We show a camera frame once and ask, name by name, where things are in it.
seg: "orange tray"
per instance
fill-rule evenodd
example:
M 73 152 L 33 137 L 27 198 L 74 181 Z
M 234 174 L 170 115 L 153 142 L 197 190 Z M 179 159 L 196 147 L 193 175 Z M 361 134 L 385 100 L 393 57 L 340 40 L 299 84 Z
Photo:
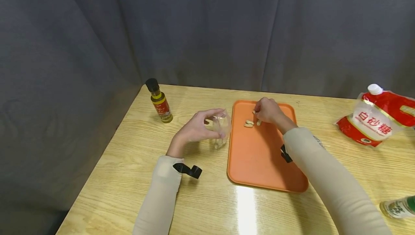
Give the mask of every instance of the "orange tray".
M 232 114 L 232 132 L 229 143 L 227 174 L 238 184 L 287 192 L 305 192 L 308 179 L 295 165 L 287 163 L 281 156 L 283 136 L 270 123 L 253 128 L 244 127 L 246 120 L 256 117 L 252 113 L 256 102 L 236 101 Z M 279 103 L 282 111 L 295 123 L 294 109 Z

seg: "left hand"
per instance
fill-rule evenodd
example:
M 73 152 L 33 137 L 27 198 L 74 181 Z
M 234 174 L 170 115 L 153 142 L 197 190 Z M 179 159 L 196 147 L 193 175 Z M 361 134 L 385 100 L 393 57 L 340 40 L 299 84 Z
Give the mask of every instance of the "left hand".
M 206 111 L 199 111 L 186 123 L 176 136 L 184 139 L 186 143 L 197 142 L 204 139 L 219 139 L 221 134 L 206 129 L 205 124 L 208 124 L 206 119 L 212 120 L 213 115 L 223 112 L 223 109 L 210 109 Z
M 204 139 L 219 139 L 223 136 L 215 131 L 208 130 L 205 124 L 207 119 L 212 120 L 213 115 L 223 112 L 223 109 L 210 109 L 199 111 L 186 123 L 173 137 L 166 155 L 173 158 L 183 157 L 183 148 L 189 142 L 197 142 Z

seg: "bottle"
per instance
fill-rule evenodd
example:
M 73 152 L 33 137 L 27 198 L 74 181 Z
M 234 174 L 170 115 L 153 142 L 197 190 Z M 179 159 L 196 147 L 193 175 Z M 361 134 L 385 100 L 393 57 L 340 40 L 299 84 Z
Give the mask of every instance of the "bottle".
M 390 218 L 415 217 L 415 196 L 384 201 L 379 204 L 379 208 L 384 215 Z
M 146 81 L 148 90 L 151 92 L 151 101 L 153 102 L 161 121 L 169 123 L 173 120 L 173 114 L 170 112 L 166 96 L 160 91 L 159 83 L 155 78 Z

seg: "hand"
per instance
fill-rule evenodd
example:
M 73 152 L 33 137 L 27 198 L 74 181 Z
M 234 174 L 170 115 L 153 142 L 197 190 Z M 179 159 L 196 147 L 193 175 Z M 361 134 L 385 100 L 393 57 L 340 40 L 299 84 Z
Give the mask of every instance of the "hand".
M 276 124 L 279 118 L 285 116 L 274 99 L 268 99 L 267 97 L 260 99 L 256 103 L 254 111 L 256 112 L 256 117 L 266 123 Z
M 259 120 L 275 124 L 283 135 L 290 129 L 298 127 L 297 124 L 284 114 L 274 99 L 268 99 L 266 97 L 260 99 L 256 103 L 254 111 Z
M 189 142 L 197 142 L 204 139 L 219 139 L 222 135 L 208 130 L 205 124 L 207 119 L 212 120 L 214 115 L 223 112 L 223 109 L 210 109 L 199 111 L 186 123 L 173 137 L 166 155 L 173 158 L 183 157 L 183 148 Z

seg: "red label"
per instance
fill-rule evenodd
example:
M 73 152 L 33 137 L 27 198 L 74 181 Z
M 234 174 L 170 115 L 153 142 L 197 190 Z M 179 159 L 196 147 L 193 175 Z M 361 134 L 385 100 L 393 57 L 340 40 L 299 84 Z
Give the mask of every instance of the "red label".
M 169 104 L 167 103 L 167 99 L 164 99 L 164 102 L 161 104 L 154 104 L 157 113 L 159 115 L 164 115 L 170 111 Z
M 361 133 L 349 122 L 347 116 L 341 118 L 337 122 L 337 125 L 339 126 L 340 131 L 344 133 L 344 135 L 362 145 L 376 147 L 377 145 L 382 143 L 381 141 L 373 140 L 367 137 L 365 134 Z

